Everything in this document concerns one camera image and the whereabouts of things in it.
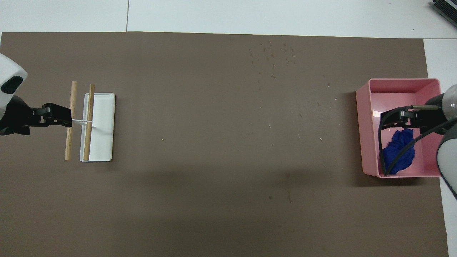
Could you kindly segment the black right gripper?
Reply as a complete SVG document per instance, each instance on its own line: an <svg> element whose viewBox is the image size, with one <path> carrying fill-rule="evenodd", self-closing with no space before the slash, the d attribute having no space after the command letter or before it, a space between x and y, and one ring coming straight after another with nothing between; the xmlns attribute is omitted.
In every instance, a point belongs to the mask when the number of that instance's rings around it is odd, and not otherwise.
<svg viewBox="0 0 457 257"><path fill-rule="evenodd" d="M439 106L437 110L415 111L417 117L413 118L413 112L408 109L392 109L381 113L382 129L392 127L408 127L410 124L418 127L421 133L432 129L444 122L454 119L454 97L437 95L425 102L425 105Z"/></svg>

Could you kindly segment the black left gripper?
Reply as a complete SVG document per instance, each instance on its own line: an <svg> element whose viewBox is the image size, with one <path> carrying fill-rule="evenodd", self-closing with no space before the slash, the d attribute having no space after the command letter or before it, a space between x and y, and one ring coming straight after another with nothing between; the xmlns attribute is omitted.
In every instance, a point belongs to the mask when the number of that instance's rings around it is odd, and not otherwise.
<svg viewBox="0 0 457 257"><path fill-rule="evenodd" d="M57 104L47 103L42 105L43 118L46 120L71 120L72 112L69 108ZM5 113L0 121L0 135L29 135L30 127L63 126L72 127L72 122L44 121L34 112L38 109L29 107L23 99L13 96L6 106Z"/></svg>

